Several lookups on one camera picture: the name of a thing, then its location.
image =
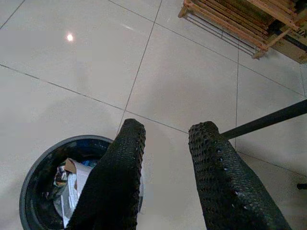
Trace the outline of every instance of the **wooden drying rack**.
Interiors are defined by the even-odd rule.
[[[234,1],[184,0],[178,17],[184,17],[188,12],[192,12],[209,18],[240,38],[254,44],[259,49],[258,53],[253,55],[253,58],[257,59],[264,56],[271,46],[290,31],[297,31],[302,22],[302,19],[298,20],[297,14],[294,12],[295,4],[291,0],[245,0],[247,4],[250,3],[252,7],[257,7],[256,10],[269,17],[265,22],[231,4]],[[275,19],[284,23],[288,28],[275,39],[268,41],[267,29]]]

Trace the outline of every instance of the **trash bin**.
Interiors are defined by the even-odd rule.
[[[53,200],[44,194],[53,186],[57,167],[67,158],[78,162],[100,159],[112,140],[83,135],[59,142],[41,155],[31,167],[22,186],[19,213],[25,230],[61,230],[63,219]]]

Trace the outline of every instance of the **white tile floor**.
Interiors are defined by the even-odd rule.
[[[306,99],[307,67],[275,51],[252,60],[220,29],[177,18],[181,3],[0,0],[0,229],[22,229],[19,192],[44,150],[114,138],[128,117],[147,135],[138,229],[205,228],[189,127],[226,131]],[[307,193],[295,189],[307,181],[306,137],[304,115],[232,140],[294,230],[307,226]]]

